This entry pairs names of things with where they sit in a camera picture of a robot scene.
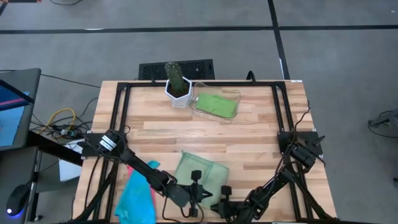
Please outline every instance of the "black floor stripe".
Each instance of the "black floor stripe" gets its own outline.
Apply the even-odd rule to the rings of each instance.
[[[136,32],[198,32],[198,31],[259,31],[272,30],[271,26],[217,26],[217,27],[154,27],[116,29],[45,29],[45,30],[0,30],[0,34],[102,34]]]
[[[1,16],[2,12],[4,12],[4,10],[6,9],[6,6],[7,6],[7,3],[1,4],[1,6],[0,6],[0,16]]]
[[[276,11],[275,11],[275,6],[274,6],[273,0],[268,0],[268,6],[269,6],[269,11],[271,13],[272,26],[274,28],[275,41],[276,41],[276,46],[278,49],[280,64],[282,67],[283,78],[286,80],[290,80],[290,74],[289,74],[289,69],[287,68],[287,60],[286,60],[286,56],[285,56],[284,45],[282,43],[282,37],[280,36],[278,19],[276,16]]]
[[[358,26],[281,26],[279,30],[373,30],[398,29],[398,25],[358,25]]]

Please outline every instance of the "wooden tabletop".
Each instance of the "wooden tabletop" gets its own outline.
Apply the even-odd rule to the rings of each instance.
[[[103,133],[109,128],[116,94],[116,81],[103,82],[92,131]],[[302,82],[286,81],[290,109],[294,123],[307,110],[307,97]],[[276,134],[279,131],[272,90],[268,86],[224,87],[239,90],[242,94],[238,115],[231,124],[221,124],[192,116],[190,108],[176,109],[164,94],[164,87],[134,87],[131,89],[126,124],[131,127],[127,135],[129,147],[142,160],[160,162],[160,170],[175,173],[182,156],[187,151],[204,159],[229,167],[227,185],[232,186],[232,200],[244,200],[250,190],[264,185],[274,175],[280,160]],[[124,92],[122,92],[116,127],[119,127]],[[279,92],[280,106],[284,113],[282,93]],[[285,113],[285,127],[288,127]],[[307,114],[298,125],[299,131],[312,130],[311,114]],[[95,158],[84,161],[73,208],[77,217],[84,207],[85,195]],[[102,159],[95,170],[90,187],[89,201],[98,189]],[[305,175],[309,191],[327,213],[336,216],[325,169],[317,162]],[[126,165],[119,165],[114,195],[111,222],[118,222],[114,208],[128,180]],[[297,189],[301,214],[305,216],[302,194]],[[106,192],[101,203],[100,218],[104,217]],[[156,214],[162,222],[164,198],[156,195]],[[197,222],[198,218],[183,218],[180,210],[171,201],[165,210],[167,218],[185,222]],[[277,192],[269,203],[262,221],[294,221],[294,211],[289,186]],[[218,214],[205,210],[205,222],[223,222]]]

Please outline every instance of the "white hexagonal pot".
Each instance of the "white hexagonal pot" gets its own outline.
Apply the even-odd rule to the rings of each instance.
[[[167,87],[169,87],[169,85],[170,85],[169,80],[167,80],[167,82],[166,82],[166,88],[165,88],[165,90],[164,90],[164,92],[166,93],[166,95],[169,97],[172,106],[175,107],[175,108],[186,108],[186,107],[188,106],[188,104],[189,104],[189,101],[191,100],[192,93],[193,93],[193,91],[192,91],[192,82],[191,82],[189,79],[185,78],[185,77],[182,77],[182,78],[183,78],[185,81],[188,82],[188,85],[189,85],[188,94],[176,98],[176,97],[174,97],[173,95],[171,95],[170,93],[168,93],[168,92],[167,92]]]

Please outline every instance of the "light green towel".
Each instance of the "light green towel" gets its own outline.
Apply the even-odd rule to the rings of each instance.
[[[194,170],[201,171],[201,179],[199,184],[213,196],[205,198],[201,201],[200,205],[205,208],[210,208],[212,205],[217,204],[221,197],[221,186],[225,185],[229,169],[221,164],[208,161],[193,154],[182,152],[180,164],[175,171],[175,178],[178,184],[191,185],[191,172]]]
[[[198,110],[211,113],[222,118],[235,117],[237,102],[227,100],[220,95],[211,95],[208,93],[200,93],[196,108]]]

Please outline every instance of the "gray carpet floor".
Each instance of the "gray carpet floor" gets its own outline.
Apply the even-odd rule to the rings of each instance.
[[[398,24],[393,0],[274,2],[280,26]],[[267,1],[261,0],[84,0],[76,6],[44,1],[8,4],[0,17],[0,30],[271,25]],[[398,139],[370,133],[367,122],[398,108],[398,30],[281,31],[281,36],[290,77],[303,80],[315,127],[326,135],[322,146],[338,216],[396,223],[398,189],[392,178],[398,177]],[[140,63],[208,58],[217,79],[245,78],[249,70],[257,79],[282,78],[273,31],[0,35],[0,69],[39,67],[47,75],[94,85],[137,78]],[[81,113],[98,92],[42,77],[34,113],[43,122],[60,108]],[[92,120],[94,110],[95,103],[83,120]],[[54,159],[45,157],[43,166]],[[41,223],[69,219],[77,180],[53,184],[58,178],[57,166],[45,174],[43,188],[55,191],[40,196]]]

